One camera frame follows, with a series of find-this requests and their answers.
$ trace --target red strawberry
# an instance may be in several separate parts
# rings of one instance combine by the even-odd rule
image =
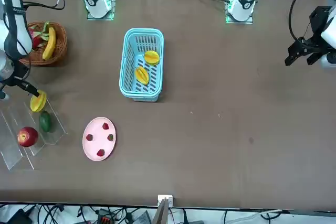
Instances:
[[[100,157],[102,157],[104,154],[105,154],[105,151],[104,151],[103,149],[100,149],[100,150],[97,152],[97,156],[100,156]]]
[[[33,39],[33,49],[36,49],[41,43],[43,43],[43,40],[40,37],[35,37]]]
[[[92,141],[93,140],[93,136],[91,134],[86,135],[86,140],[87,141]]]
[[[109,129],[109,125],[107,123],[103,123],[103,129],[104,130],[108,130]]]
[[[113,135],[112,135],[112,134],[108,135],[107,139],[108,139],[109,141],[113,141]]]

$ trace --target red fruit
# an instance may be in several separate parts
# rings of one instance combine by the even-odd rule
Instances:
[[[87,134],[86,135],[86,140],[87,141],[92,141],[93,140],[93,136],[91,134]]]
[[[104,130],[108,130],[109,129],[109,125],[107,123],[103,123],[103,129]]]
[[[112,135],[112,134],[108,135],[107,139],[108,139],[109,141],[113,141],[113,135]]]
[[[23,147],[31,147],[37,142],[38,133],[32,127],[24,127],[17,134],[19,145]]]
[[[97,152],[97,156],[100,156],[100,157],[102,157],[104,154],[105,154],[105,151],[104,151],[103,149],[100,149],[100,150]]]
[[[33,39],[33,49],[36,49],[41,43],[43,43],[43,40],[40,37],[35,37]]]

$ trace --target green fruit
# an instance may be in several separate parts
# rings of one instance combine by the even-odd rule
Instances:
[[[51,117],[47,111],[42,111],[40,114],[40,127],[44,132],[51,130]]]

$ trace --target banana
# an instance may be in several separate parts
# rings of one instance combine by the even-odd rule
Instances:
[[[56,46],[56,32],[53,27],[49,26],[49,41],[42,55],[42,58],[44,60],[49,60],[53,56],[55,46]]]

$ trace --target fruit basket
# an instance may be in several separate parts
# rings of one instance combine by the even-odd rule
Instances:
[[[134,101],[156,102],[162,90],[164,37],[158,29],[132,28],[124,38],[119,88],[121,93]],[[160,61],[153,66],[144,60],[147,51],[155,51]],[[148,82],[137,80],[135,70],[142,67],[148,73]]]
[[[28,27],[35,26],[34,31],[42,31],[44,27],[45,22],[33,22],[29,23]],[[32,50],[29,54],[31,64],[36,66],[43,66],[43,65],[49,65],[53,64],[66,55],[67,49],[68,49],[68,41],[67,41],[67,34],[65,29],[58,23],[50,22],[49,26],[52,26],[55,29],[56,32],[56,46],[54,53],[52,54],[52,57],[49,60],[43,60],[42,54],[46,48],[46,46],[39,47],[35,50]],[[29,59],[21,59],[20,60],[23,64],[29,65]]]

